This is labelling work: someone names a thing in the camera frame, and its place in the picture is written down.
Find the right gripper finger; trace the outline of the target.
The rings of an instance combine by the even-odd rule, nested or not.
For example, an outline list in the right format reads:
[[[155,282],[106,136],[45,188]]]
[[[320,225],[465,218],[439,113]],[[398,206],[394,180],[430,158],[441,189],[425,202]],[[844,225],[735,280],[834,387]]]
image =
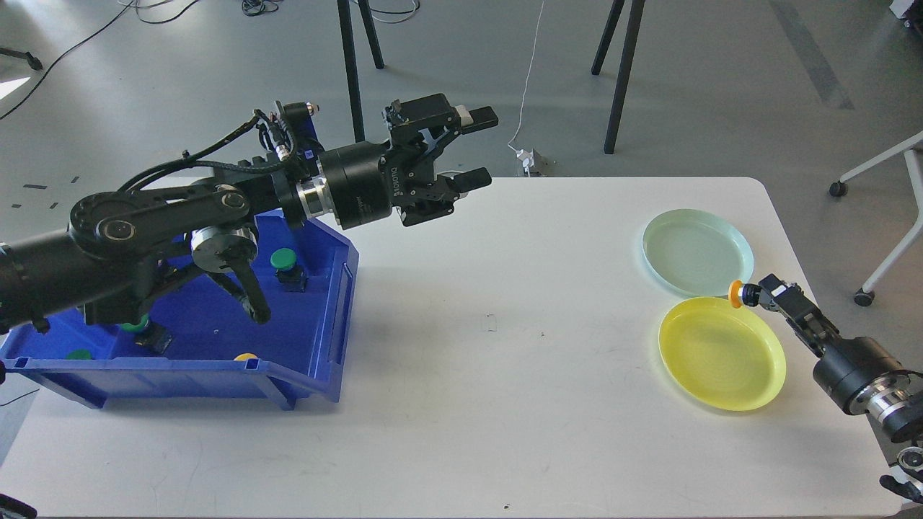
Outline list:
[[[766,276],[757,286],[754,305],[781,314],[799,341],[815,357],[824,357],[827,347],[839,336],[839,329],[805,296],[802,288],[776,275]]]

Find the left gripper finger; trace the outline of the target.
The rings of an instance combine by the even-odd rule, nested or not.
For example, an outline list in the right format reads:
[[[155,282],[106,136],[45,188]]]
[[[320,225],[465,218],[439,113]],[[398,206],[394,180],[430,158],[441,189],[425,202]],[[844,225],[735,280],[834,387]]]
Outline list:
[[[468,109],[451,105],[446,95],[435,93],[417,99],[396,99],[382,110],[390,143],[409,145],[429,136],[449,138],[497,127],[499,119],[491,106]]]
[[[413,210],[448,210],[468,192],[492,183],[487,168],[436,173],[432,167],[416,167],[411,179]]]

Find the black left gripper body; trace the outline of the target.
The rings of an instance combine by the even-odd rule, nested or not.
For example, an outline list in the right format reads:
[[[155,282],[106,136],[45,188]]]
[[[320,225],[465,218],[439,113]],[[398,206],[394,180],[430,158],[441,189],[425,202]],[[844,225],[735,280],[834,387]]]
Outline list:
[[[461,134],[458,122],[389,123],[388,141],[322,152],[319,163],[337,223],[344,229],[363,226],[393,209],[403,226],[450,216],[461,191],[449,174],[435,173],[434,162]]]

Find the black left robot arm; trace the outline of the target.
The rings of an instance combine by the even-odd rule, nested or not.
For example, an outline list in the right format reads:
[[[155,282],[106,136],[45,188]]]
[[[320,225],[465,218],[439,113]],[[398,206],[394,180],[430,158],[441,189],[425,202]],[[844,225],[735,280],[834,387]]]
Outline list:
[[[389,138],[327,150],[314,130],[316,106],[279,103],[228,135],[260,131],[267,157],[225,164],[210,151],[165,162],[119,190],[82,198],[69,226],[2,246],[2,332],[78,309],[85,322],[139,323],[162,296],[205,275],[257,323],[271,311],[252,263],[256,217],[281,210],[290,226],[332,214],[344,229],[398,211],[403,226],[453,213],[459,198],[487,187],[487,169],[436,173],[435,160],[461,135],[498,124],[491,107],[468,110],[445,95],[390,103]]]

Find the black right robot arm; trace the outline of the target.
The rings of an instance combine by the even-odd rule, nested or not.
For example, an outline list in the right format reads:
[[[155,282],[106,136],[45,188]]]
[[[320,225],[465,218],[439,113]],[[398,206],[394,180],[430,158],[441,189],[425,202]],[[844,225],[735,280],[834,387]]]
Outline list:
[[[921,503],[921,394],[911,394],[911,378],[919,371],[904,368],[873,338],[844,338],[839,329],[805,296],[797,283],[786,283],[768,275],[756,285],[735,280],[728,300],[733,308],[742,305],[778,312],[795,335],[818,358],[812,377],[825,394],[848,416],[866,414],[877,421],[891,443],[908,443],[896,457],[906,477],[899,481],[885,475],[880,486]]]

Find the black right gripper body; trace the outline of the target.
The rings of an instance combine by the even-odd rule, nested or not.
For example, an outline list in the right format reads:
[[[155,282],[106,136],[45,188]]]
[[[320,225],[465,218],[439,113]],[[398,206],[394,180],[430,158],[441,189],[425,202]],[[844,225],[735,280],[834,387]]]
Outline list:
[[[909,372],[868,337],[844,339],[827,329],[815,332],[818,362],[814,380],[849,416],[906,417]]]

